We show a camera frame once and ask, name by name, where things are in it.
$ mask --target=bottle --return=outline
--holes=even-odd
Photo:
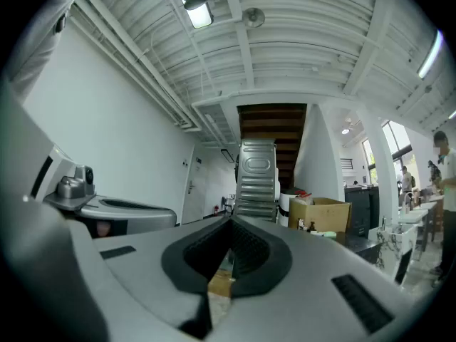
[[[315,222],[311,222],[311,226],[307,229],[307,233],[316,231],[314,224],[315,224]]]

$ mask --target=ceiling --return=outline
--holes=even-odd
[[[335,139],[344,147],[350,147],[366,136],[363,123],[354,110],[331,108],[326,114],[326,120],[333,130]],[[344,129],[348,129],[349,132],[342,134]]]
[[[249,103],[328,103],[343,108],[336,127],[360,105],[422,133],[451,124],[455,64],[443,46],[425,79],[418,77],[436,28],[413,0],[211,0],[209,7],[214,23],[199,30],[180,0],[76,0],[71,12],[207,145],[239,142],[235,106]],[[263,26],[236,22],[251,7],[265,13]]]

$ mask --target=white wall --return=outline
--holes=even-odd
[[[93,168],[97,193],[167,207],[180,222],[193,137],[71,23],[24,103],[74,161]]]
[[[308,105],[294,183],[314,197],[344,201],[341,161],[333,131],[318,105]]]
[[[239,154],[239,147],[228,148],[234,161]],[[204,215],[211,215],[214,206],[221,206],[222,197],[236,194],[236,180],[234,177],[234,163],[229,163],[220,150],[207,150],[207,189],[204,206]]]
[[[353,170],[355,173],[351,176],[343,174],[343,179],[347,182],[347,185],[352,185],[355,181],[358,181],[360,185],[363,185],[363,176],[366,176],[366,184],[371,183],[368,166],[366,163],[366,156],[364,155],[363,145],[361,142],[358,142],[355,145],[347,148],[341,147],[339,150],[339,155],[340,158],[352,159]]]
[[[415,154],[416,165],[418,167],[418,176],[420,178],[420,187],[425,189],[430,186],[430,169],[428,161],[431,160],[437,164],[438,157],[434,154],[434,143],[431,137],[425,137],[414,130],[405,129]]]

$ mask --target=table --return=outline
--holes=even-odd
[[[369,231],[369,239],[381,244],[376,266],[398,284],[404,280],[418,235],[416,222],[419,220],[416,219],[419,216],[410,213],[406,215],[403,219],[414,219],[415,223],[394,224],[385,229],[378,227]]]
[[[337,232],[336,242],[371,264],[377,264],[381,244],[369,239]]]
[[[398,223],[417,224],[428,215],[428,212],[427,209],[413,209],[407,214],[399,213]]]
[[[438,202],[439,200],[443,200],[445,196],[444,195],[433,195],[432,197],[429,198],[430,202]]]
[[[436,202],[426,202],[422,203],[420,206],[413,208],[412,212],[415,210],[427,210],[427,217],[425,218],[424,225],[423,225],[423,234],[422,236],[418,235],[417,242],[421,242],[421,252],[426,251],[426,246],[428,244],[428,235],[429,231],[432,232],[432,242],[434,241],[435,235],[435,208],[437,206]]]

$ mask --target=ceiling light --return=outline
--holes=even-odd
[[[420,70],[418,71],[418,75],[421,78],[424,78],[432,64],[434,63],[435,59],[437,58],[437,54],[439,53],[440,49],[442,48],[442,42],[443,42],[443,35],[440,33],[440,31],[437,30],[437,35],[434,40],[434,44],[432,45],[432,48],[427,55],[424,64],[421,66]]]
[[[201,5],[199,8],[194,10],[187,10],[187,14],[192,21],[193,28],[195,29],[210,26],[214,22],[214,17],[212,16],[207,4]]]

